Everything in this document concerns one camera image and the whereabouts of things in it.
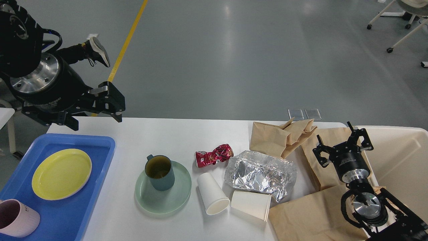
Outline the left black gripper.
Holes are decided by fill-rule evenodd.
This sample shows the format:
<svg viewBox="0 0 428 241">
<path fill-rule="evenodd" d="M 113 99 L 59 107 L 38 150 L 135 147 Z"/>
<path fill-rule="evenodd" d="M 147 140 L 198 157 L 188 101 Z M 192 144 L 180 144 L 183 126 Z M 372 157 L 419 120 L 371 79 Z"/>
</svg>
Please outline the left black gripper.
<svg viewBox="0 0 428 241">
<path fill-rule="evenodd" d="M 26 76 L 10 78 L 13 93 L 23 101 L 22 114 L 43 126 L 57 124 L 79 130 L 79 121 L 68 108 L 82 96 L 82 109 L 110 115 L 122 122 L 124 95 L 110 81 L 91 89 L 57 54 L 42 53 L 39 65 Z"/>
</svg>

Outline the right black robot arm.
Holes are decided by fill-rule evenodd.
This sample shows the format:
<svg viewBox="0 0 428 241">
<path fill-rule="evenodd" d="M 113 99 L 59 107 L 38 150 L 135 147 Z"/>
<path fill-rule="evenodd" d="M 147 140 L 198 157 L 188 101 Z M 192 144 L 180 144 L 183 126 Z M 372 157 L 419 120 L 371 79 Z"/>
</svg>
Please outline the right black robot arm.
<svg viewBox="0 0 428 241">
<path fill-rule="evenodd" d="M 385 188 L 376 193 L 369 183 L 371 171 L 362 152 L 372 151 L 373 144 L 365 128 L 354 128 L 347 122 L 350 136 L 333 147 L 318 144 L 313 153 L 326 168 L 333 164 L 338 179 L 347 191 L 340 201 L 341 214 L 351 225 L 364 229 L 370 241 L 426 241 L 427 223 Z"/>
</svg>

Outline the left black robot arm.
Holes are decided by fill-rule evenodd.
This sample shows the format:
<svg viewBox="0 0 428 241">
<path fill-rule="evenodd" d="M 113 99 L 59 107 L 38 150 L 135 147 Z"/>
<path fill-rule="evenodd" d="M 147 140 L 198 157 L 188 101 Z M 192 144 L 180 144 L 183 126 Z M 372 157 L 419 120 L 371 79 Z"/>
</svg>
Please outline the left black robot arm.
<svg viewBox="0 0 428 241">
<path fill-rule="evenodd" d="M 61 48 L 62 37 L 42 28 L 15 0 L 1 1 L 1 79 L 36 122 L 79 129 L 76 116 L 104 113 L 122 122 L 123 94 L 109 81 L 97 88 L 84 83 L 71 64 L 87 59 L 110 67 L 96 37 Z"/>
</svg>

